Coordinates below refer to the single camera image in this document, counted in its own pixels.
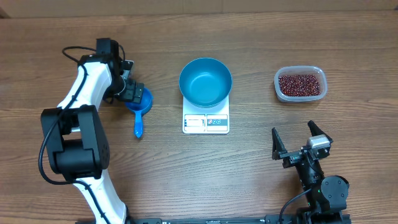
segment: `wood grain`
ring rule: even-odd
[[[42,110],[55,107],[76,77],[76,65],[61,49],[94,47],[99,37],[124,46],[136,62],[134,78],[154,94],[140,141],[123,104],[102,104],[99,111],[111,146],[109,172],[134,217],[278,213],[301,188],[295,169],[271,159],[271,129],[288,149],[298,149],[313,119],[335,140],[323,170],[350,181],[345,213],[355,223],[398,219],[397,12],[4,19],[0,32],[0,223],[93,217],[72,186],[42,180],[37,154]],[[226,136],[182,134],[178,76],[197,57],[220,59],[233,74]],[[279,103],[273,77],[289,65],[322,68],[327,96],[317,103]]]

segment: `red beans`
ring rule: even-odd
[[[319,82],[315,75],[285,75],[279,77],[279,87],[287,96],[318,96]]]

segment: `plastic container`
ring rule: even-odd
[[[308,75],[308,74],[315,75],[316,78],[318,79],[319,89],[321,94],[317,96],[287,96],[281,92],[279,87],[279,77],[282,77],[284,75]],[[301,102],[320,100],[326,95],[326,92],[328,91],[326,76],[325,73],[322,71],[322,69],[308,65],[289,66],[279,69],[279,71],[275,74],[274,84],[278,100],[286,103],[301,103]]]

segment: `white scale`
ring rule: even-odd
[[[185,134],[228,134],[229,96],[212,108],[199,108],[184,97],[182,131]]]

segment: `bowl of red beans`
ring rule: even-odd
[[[328,91],[325,73],[315,66],[283,67],[275,74],[274,83],[278,100],[287,103],[320,100]]]

